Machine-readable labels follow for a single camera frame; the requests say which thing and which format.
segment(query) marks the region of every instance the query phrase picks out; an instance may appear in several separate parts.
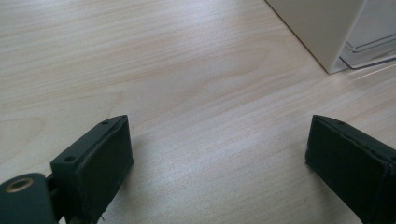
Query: black plastic part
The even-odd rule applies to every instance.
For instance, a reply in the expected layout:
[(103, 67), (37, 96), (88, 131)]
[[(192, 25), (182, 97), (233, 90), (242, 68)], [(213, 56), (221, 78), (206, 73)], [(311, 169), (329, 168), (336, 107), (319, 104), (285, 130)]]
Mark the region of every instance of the black plastic part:
[(69, 200), (66, 221), (96, 223), (133, 163), (127, 116), (99, 123), (56, 157), (50, 166)]
[(1, 224), (54, 224), (56, 221), (43, 175), (20, 175), (0, 186)]
[(363, 223), (396, 222), (396, 151), (346, 123), (312, 118), (306, 163)]

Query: light wood surface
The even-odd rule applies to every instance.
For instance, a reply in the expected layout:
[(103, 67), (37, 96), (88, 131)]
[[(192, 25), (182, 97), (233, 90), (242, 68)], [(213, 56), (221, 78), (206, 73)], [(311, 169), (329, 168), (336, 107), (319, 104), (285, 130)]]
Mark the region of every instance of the light wood surface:
[(396, 147), (395, 92), (396, 63), (328, 75), (262, 0), (0, 2), (0, 182), (126, 114), (100, 223), (360, 223), (304, 164), (311, 118)]

